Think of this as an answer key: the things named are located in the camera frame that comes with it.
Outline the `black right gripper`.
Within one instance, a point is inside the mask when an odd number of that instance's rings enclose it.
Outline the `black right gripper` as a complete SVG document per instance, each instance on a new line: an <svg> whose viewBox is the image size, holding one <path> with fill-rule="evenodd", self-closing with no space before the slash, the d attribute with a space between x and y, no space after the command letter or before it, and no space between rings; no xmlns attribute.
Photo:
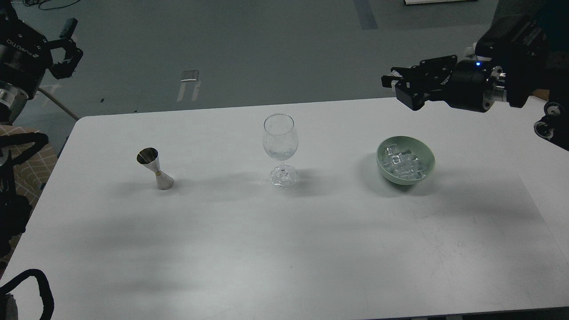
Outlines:
<svg viewBox="0 0 569 320"><path fill-rule="evenodd" d="M438 81L443 81L442 89ZM392 67L391 75L382 76L381 83L412 111L420 110L427 101L441 100L455 109L484 113L495 102L507 101L501 66L477 60L457 63L456 55L421 60L411 67Z"/></svg>

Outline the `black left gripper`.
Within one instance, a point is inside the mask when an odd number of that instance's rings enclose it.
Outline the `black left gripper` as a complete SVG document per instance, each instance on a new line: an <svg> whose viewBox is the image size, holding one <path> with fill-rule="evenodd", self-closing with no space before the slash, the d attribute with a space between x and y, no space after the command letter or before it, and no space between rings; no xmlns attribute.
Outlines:
<svg viewBox="0 0 569 320"><path fill-rule="evenodd" d="M78 22L75 18L66 20L59 39L47 42L45 36L18 18L10 0L1 0L1 81L16 87L26 99L33 99L47 69L55 79L70 78L84 55L72 38ZM50 66L50 51L60 48L63 60Z"/></svg>

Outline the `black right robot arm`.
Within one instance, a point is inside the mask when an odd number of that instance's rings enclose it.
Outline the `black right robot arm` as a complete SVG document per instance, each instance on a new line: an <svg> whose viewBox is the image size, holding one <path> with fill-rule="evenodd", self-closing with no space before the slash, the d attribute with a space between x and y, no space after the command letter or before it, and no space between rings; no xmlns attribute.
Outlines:
<svg viewBox="0 0 569 320"><path fill-rule="evenodd" d="M489 29L465 56L392 67L382 86L413 111L426 101L474 112L487 112L496 101L521 108L540 93L545 114L535 122L535 134L568 148L566 0L500 0Z"/></svg>

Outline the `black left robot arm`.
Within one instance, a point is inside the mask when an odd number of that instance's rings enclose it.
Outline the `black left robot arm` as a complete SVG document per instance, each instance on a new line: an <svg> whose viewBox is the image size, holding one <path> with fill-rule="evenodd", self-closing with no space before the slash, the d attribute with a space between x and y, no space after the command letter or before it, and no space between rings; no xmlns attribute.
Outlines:
<svg viewBox="0 0 569 320"><path fill-rule="evenodd" d="M49 139L46 134L20 128L8 131L26 103L37 93L50 99L74 120L79 118L55 97L41 88L46 72L55 79L73 75L83 51L73 40L78 20L65 22L59 38L48 40L40 31L18 17L11 0L1 2L1 271L12 257L16 241L26 231L39 198L42 182L16 173L28 168L37 180L31 160L44 159Z"/></svg>

